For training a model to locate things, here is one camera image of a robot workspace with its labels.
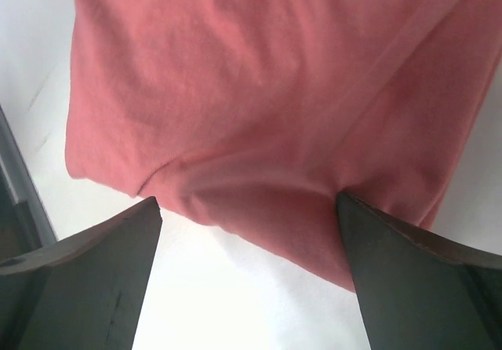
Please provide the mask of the pink t shirt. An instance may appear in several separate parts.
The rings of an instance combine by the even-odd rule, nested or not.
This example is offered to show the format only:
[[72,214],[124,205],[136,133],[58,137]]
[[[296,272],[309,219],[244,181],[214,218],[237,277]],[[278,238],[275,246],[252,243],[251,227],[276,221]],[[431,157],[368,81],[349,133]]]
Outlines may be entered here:
[[69,174],[351,289],[339,192],[430,228],[501,0],[75,0]]

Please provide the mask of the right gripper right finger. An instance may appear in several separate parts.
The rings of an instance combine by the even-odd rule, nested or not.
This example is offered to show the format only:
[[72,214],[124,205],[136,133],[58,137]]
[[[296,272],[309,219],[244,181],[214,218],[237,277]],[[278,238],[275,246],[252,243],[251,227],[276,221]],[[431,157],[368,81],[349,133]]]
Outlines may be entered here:
[[372,349],[499,349],[501,257],[347,193],[336,211]]

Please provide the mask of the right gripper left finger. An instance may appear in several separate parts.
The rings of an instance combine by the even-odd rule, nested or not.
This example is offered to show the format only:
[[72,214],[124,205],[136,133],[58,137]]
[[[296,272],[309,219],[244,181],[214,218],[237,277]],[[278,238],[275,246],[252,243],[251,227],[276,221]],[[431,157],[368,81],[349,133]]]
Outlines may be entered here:
[[3,349],[131,349],[162,228],[157,200],[1,263]]

